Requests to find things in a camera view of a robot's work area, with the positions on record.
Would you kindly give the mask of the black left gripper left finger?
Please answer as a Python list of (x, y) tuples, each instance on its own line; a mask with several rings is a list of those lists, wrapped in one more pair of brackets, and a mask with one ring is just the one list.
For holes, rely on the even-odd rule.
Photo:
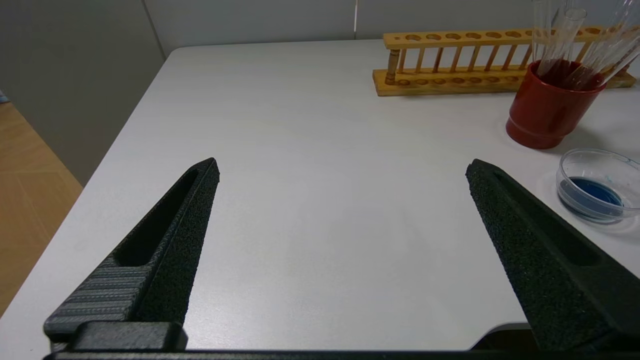
[(219, 181), (215, 158), (190, 166), (46, 319), (46, 337), (69, 341), (86, 322), (182, 324)]

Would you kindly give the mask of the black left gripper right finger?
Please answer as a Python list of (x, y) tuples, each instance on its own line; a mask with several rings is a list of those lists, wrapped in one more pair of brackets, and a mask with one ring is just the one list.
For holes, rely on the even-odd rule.
[(637, 352), (637, 276), (498, 166), (474, 159), (465, 175), (538, 348)]

